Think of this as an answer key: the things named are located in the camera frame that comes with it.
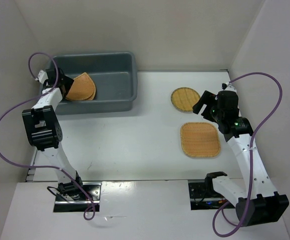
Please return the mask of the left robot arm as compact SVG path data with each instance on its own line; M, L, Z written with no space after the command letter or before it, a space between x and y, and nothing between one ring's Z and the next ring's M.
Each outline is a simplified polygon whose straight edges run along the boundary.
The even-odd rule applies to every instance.
M85 188L63 150L63 133L55 113L74 80L67 77L60 68L41 70L36 80L42 84L42 96L32 108L22 112L27 139L56 167L58 197L63 200L66 197L80 200Z

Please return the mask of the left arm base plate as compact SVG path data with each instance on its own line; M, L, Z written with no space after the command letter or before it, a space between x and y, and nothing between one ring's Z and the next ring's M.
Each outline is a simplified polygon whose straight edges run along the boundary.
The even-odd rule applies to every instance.
M96 212L100 209L101 187L101 182L83 182L83 189L92 197ZM55 197L54 213L83 213L86 208L92 207L90 200L82 192L72 198L62 195L58 187L48 186L47 190Z

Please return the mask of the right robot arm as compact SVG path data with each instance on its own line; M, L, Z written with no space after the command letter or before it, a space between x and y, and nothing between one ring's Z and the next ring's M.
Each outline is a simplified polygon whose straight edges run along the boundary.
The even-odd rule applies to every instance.
M289 200L278 193L270 180L255 144L255 132L249 120L240 116L238 102L235 91L213 94L206 90L193 106L195 114L218 125L237 159L246 186L243 190L226 173L217 171L206 175L204 191L210 197L220 194L226 198L235 207L243 227L274 223L289 206Z

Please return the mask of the triangular orange woven tray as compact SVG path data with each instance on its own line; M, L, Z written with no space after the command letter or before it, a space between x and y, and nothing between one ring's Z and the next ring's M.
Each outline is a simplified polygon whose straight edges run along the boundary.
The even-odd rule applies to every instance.
M95 93L94 88L71 88L65 97L69 101L85 101Z

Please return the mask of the round orange woven tray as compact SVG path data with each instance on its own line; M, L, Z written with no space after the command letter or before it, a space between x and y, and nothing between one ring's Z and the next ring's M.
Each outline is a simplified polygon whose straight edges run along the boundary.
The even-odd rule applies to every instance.
M72 84L71 88L84 88L84 89L94 88L94 90L95 90L94 95L86 101L90 101L90 100L94 99L94 97L96 95L96 86L95 86L95 83L92 80L92 78L86 72L75 77L73 80L74 80L74 83Z

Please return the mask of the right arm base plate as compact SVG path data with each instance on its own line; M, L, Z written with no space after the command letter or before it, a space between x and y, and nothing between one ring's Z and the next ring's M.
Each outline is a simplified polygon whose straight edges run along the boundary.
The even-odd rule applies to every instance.
M227 202L219 193L206 191L203 180L188 181L191 210L217 210Z

